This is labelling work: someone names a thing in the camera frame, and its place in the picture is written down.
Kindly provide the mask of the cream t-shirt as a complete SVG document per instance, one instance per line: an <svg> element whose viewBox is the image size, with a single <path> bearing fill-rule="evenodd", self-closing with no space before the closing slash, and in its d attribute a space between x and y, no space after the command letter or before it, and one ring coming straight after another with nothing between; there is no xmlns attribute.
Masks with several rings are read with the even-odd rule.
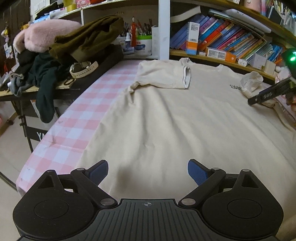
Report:
<svg viewBox="0 0 296 241"><path fill-rule="evenodd" d="M189 160L227 173L250 169L295 215L295 129L281 107L249 106L231 69L183 60L187 89L131 87L98 125L78 167L106 160L100 187L115 199L181 199L196 183Z"/></svg>

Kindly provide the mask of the small cream cube box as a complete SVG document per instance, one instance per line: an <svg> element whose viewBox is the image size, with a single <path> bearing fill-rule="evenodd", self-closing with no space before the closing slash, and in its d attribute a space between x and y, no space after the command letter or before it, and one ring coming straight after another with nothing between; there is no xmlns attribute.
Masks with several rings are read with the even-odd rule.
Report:
<svg viewBox="0 0 296 241"><path fill-rule="evenodd" d="M273 62L271 62L269 60L266 60L263 71L264 71L264 73L273 76L273 74L275 72L275 67L276 67L275 63L273 63Z"/></svg>

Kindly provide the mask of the white label card box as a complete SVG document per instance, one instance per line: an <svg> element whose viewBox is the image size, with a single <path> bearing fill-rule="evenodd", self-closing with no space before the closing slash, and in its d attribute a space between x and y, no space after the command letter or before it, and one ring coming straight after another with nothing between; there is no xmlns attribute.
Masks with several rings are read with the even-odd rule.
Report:
<svg viewBox="0 0 296 241"><path fill-rule="evenodd" d="M265 68L266 61L267 58L265 56L254 53L250 65L252 68L263 70Z"/></svg>

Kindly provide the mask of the wooden bookshelf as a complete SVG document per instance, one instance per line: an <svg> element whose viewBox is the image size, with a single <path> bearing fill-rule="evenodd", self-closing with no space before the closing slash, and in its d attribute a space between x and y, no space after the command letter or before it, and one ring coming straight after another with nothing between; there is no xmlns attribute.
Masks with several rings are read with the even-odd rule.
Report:
<svg viewBox="0 0 296 241"><path fill-rule="evenodd" d="M32 8L34 20L45 11L44 20L82 25L120 16L127 30L147 33L156 47L146 54L136 51L135 58L191 57L250 72L255 55L280 64L283 50L295 46L294 33L248 8L247 1L38 1Z"/></svg>

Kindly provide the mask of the pink checkered tablecloth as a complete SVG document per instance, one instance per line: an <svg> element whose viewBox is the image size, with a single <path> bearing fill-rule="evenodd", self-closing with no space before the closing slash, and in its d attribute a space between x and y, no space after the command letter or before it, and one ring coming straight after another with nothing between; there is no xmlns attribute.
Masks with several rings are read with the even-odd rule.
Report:
<svg viewBox="0 0 296 241"><path fill-rule="evenodd" d="M137 73L138 60L124 60L88 87L59 117L34 149L16 180L24 195L47 170L70 173L112 102Z"/></svg>

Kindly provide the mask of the white charger plug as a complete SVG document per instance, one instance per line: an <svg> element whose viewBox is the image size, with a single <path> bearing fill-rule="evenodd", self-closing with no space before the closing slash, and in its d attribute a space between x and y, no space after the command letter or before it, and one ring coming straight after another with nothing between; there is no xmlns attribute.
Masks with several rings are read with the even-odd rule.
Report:
<svg viewBox="0 0 296 241"><path fill-rule="evenodd" d="M240 66L246 67L247 66L247 61L245 59L238 59L238 64Z"/></svg>

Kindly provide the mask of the row of leaning books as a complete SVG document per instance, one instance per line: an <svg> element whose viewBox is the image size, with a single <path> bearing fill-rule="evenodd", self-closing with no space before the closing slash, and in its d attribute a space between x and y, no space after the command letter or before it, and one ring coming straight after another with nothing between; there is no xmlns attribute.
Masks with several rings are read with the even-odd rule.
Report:
<svg viewBox="0 0 296 241"><path fill-rule="evenodd" d="M185 25L170 38L170 48L186 51L187 28L189 22L200 24L197 54L206 53L206 48L230 52L238 59L245 59L250 65L252 56L257 53L276 63L280 60L283 47L268 40L267 36L243 24L227 18L218 11L210 10L211 15L194 14L185 20Z"/></svg>

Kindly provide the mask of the flat white orange box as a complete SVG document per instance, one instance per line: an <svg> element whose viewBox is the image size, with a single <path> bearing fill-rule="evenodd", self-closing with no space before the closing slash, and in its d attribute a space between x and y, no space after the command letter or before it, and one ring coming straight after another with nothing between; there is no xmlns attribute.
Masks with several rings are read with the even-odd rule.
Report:
<svg viewBox="0 0 296 241"><path fill-rule="evenodd" d="M236 56L234 54L227 51L218 50L215 48L206 48L206 56L210 58L226 61L229 63L236 62Z"/></svg>

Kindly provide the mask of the upright white orange box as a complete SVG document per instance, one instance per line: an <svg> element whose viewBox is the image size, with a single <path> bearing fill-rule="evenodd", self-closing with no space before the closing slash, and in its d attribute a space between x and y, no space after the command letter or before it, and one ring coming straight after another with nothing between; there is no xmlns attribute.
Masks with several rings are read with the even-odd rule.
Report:
<svg viewBox="0 0 296 241"><path fill-rule="evenodd" d="M186 54L196 55L199 40L200 24L189 22L187 28Z"/></svg>

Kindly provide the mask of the cream webbing belt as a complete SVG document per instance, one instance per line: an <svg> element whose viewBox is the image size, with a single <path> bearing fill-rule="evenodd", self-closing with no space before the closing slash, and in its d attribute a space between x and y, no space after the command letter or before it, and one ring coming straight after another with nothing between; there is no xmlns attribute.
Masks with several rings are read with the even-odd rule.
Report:
<svg viewBox="0 0 296 241"><path fill-rule="evenodd" d="M91 63L90 61L74 63L70 67L70 74L74 79L84 78L93 73L97 68L97 61L94 61L93 63Z"/></svg>

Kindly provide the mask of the grey garment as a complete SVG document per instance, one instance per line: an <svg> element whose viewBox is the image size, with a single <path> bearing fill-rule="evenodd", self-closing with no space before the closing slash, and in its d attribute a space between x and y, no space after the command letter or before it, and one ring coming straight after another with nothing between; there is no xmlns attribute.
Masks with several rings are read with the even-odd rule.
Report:
<svg viewBox="0 0 296 241"><path fill-rule="evenodd" d="M24 76L22 74L10 74L10 82L8 84L8 88L14 96L20 97L22 93L30 87L32 87L32 85L25 81Z"/></svg>

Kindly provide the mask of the dark green garment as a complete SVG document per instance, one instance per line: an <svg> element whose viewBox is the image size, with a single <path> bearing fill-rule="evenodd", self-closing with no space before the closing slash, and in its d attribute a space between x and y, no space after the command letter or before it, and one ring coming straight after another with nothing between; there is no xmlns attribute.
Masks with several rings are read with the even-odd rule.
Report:
<svg viewBox="0 0 296 241"><path fill-rule="evenodd" d="M54 117L54 92L57 84L66 80L67 71L68 68L49 52L37 55L29 70L26 82L39 88L36 94L36 107L44 123L49 123Z"/></svg>

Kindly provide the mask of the olive brown garment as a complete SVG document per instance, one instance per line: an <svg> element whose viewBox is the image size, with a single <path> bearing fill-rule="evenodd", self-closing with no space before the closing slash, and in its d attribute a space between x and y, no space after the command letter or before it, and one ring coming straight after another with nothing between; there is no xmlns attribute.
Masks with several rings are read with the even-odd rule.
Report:
<svg viewBox="0 0 296 241"><path fill-rule="evenodd" d="M123 29L124 21L120 16L98 18L67 35L57 36L49 54L61 62L70 57L78 63L87 61L109 46Z"/></svg>

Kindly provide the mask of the white pen holder tub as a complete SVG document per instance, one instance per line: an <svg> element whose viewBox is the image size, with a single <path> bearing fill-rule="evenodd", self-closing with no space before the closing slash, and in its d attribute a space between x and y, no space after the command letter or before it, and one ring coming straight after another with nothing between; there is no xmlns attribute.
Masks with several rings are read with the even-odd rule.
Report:
<svg viewBox="0 0 296 241"><path fill-rule="evenodd" d="M138 35L135 54L139 56L150 56L152 54L152 35Z"/></svg>

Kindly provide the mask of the pink fluffy garment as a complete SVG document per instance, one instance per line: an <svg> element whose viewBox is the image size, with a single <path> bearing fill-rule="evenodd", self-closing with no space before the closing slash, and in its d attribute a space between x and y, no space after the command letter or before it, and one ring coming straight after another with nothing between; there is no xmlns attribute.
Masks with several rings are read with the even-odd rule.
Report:
<svg viewBox="0 0 296 241"><path fill-rule="evenodd" d="M79 22L63 19L33 23L15 36L13 47L19 54L24 50L44 53L55 43L57 36L67 35L81 26Z"/></svg>

